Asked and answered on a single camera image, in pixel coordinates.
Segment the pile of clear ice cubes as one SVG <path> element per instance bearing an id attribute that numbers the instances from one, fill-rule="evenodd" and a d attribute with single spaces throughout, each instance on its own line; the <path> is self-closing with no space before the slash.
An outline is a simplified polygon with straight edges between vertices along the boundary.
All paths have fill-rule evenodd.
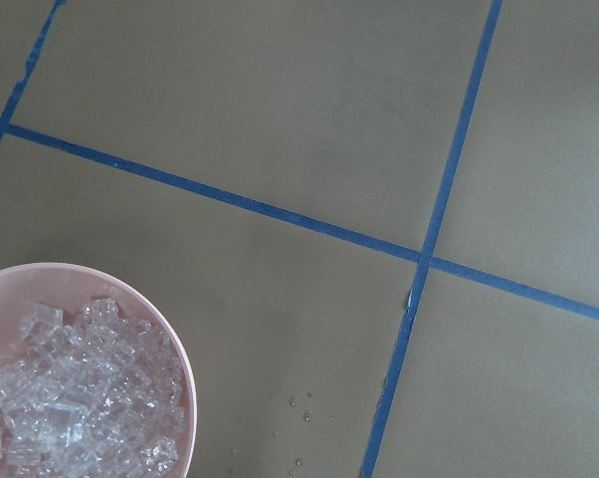
<path id="1" fill-rule="evenodd" d="M 94 299 L 71 319 L 34 305 L 26 350 L 0 367 L 6 477 L 166 477 L 184 436 L 183 368 L 168 334 Z"/>

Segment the pink plastic bowl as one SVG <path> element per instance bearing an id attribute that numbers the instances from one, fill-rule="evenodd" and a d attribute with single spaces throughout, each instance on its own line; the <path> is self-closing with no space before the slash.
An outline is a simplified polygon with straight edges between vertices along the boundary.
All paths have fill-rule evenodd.
<path id="1" fill-rule="evenodd" d="M 20 338 L 19 324 L 34 304 L 62 309 L 72 318 L 86 302 L 101 297 L 115 299 L 125 318 L 147 319 L 170 338 L 171 349 L 182 367 L 180 405 L 184 408 L 185 428 L 177 441 L 179 461 L 167 475 L 185 477 L 192 463 L 198 421 L 191 363 L 169 321 L 147 298 L 120 279 L 86 266 L 54 262 L 0 270 L 0 367 L 25 353 L 27 345 Z"/>

